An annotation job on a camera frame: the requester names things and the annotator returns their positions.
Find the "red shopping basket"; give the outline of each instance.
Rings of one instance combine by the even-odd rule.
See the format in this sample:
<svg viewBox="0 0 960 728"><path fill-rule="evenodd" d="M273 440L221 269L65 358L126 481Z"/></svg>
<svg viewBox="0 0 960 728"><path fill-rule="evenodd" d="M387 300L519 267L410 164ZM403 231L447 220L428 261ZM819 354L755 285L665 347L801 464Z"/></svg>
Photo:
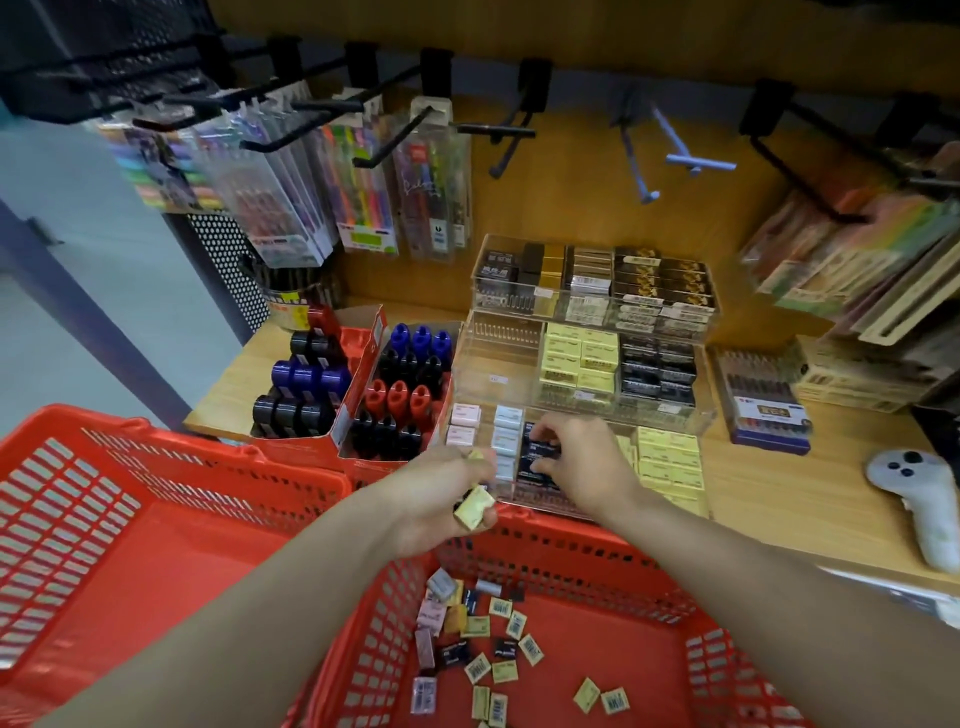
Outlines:
<svg viewBox="0 0 960 728"><path fill-rule="evenodd" d="M37 412L0 444L0 725L66 702L349 492L256 448Z"/></svg>
<svg viewBox="0 0 960 728"><path fill-rule="evenodd" d="M439 674L437 713L410 714L418 673L413 630L426 579L438 566L468 586L482 578L525 592L515 607L528 618L524 635L534 636L545 657L531 667L518 654L517 682L495 685L489 675L480 682L509 697L514 728L810 725L642 553L590 524L516 506L498 510L494 530L380 573L330 649L308 709L311 728L476 725L460 667ZM478 615L488 613L486 599ZM507 621L491 622L492 635L504 636ZM490 641L475 642L494 661ZM602 691L623 687L631 709L607 716L598 701L584 715L573 695L586 677Z"/></svg>

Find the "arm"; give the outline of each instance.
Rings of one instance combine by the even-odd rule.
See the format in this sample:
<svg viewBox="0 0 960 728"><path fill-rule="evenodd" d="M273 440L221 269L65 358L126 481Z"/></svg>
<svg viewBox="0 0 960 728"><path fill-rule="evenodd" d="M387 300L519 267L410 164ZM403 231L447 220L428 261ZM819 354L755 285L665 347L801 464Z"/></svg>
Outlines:
<svg viewBox="0 0 960 728"><path fill-rule="evenodd" d="M643 488L601 420L548 413L531 437L563 444L535 470L656 559L819 728L956 725L955 630Z"/></svg>
<svg viewBox="0 0 960 728"><path fill-rule="evenodd" d="M331 508L249 576L38 725L278 726L377 573L467 535L452 506L491 479L434 448ZM496 520L492 509L485 526Z"/></svg>

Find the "white game controller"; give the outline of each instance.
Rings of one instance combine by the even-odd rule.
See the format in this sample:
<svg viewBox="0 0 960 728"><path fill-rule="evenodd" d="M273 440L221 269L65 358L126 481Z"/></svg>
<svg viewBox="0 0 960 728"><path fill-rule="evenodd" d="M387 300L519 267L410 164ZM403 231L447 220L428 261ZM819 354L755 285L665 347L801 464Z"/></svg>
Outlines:
<svg viewBox="0 0 960 728"><path fill-rule="evenodd" d="M867 464L867 479L903 498L926 562L937 571L960 573L956 485L947 461L929 452L889 449Z"/></svg>

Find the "white eraser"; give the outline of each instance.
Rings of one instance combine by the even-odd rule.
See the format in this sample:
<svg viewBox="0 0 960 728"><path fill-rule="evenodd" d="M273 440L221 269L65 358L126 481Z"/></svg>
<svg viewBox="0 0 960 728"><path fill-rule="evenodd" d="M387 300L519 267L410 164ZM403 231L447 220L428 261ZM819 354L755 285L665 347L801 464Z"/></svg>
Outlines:
<svg viewBox="0 0 960 728"><path fill-rule="evenodd" d="M506 404L496 406L496 415L493 424L497 427L519 430L523 425L523 410L518 407L508 407Z"/></svg>
<svg viewBox="0 0 960 728"><path fill-rule="evenodd" d="M473 438L477 431L473 427L459 427L451 425L446 429L446 443L448 445L459 445L462 448L472 448Z"/></svg>
<svg viewBox="0 0 960 728"><path fill-rule="evenodd" d="M450 423L460 427L480 426L480 407L477 404L454 404Z"/></svg>
<svg viewBox="0 0 960 728"><path fill-rule="evenodd" d="M506 455L496 456L496 479L513 480L516 472L516 461Z"/></svg>
<svg viewBox="0 0 960 728"><path fill-rule="evenodd" d="M491 438L490 447L493 448L498 455L509 455L513 457L516 455L516 448L520 444L520 431L516 429L505 429L504 427L494 427L493 428L493 437Z"/></svg>

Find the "hand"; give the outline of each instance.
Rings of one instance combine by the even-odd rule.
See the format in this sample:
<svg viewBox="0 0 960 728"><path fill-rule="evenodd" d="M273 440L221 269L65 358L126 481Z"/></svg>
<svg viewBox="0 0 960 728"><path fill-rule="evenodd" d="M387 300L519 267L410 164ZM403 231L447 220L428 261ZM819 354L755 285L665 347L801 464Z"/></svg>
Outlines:
<svg viewBox="0 0 960 728"><path fill-rule="evenodd" d="M364 489L383 499L378 510L390 520L394 558L418 556L454 536L469 535L453 518L453 506L478 482L493 480L496 475L491 452L485 452L487 459L467 460L470 450L430 448ZM473 533L486 531L495 523L496 511L488 508Z"/></svg>
<svg viewBox="0 0 960 728"><path fill-rule="evenodd" d="M597 417L547 412L534 425L530 439L560 442L563 454L534 461L532 470L552 477L595 521L609 523L624 508L663 501L640 485L607 423Z"/></svg>

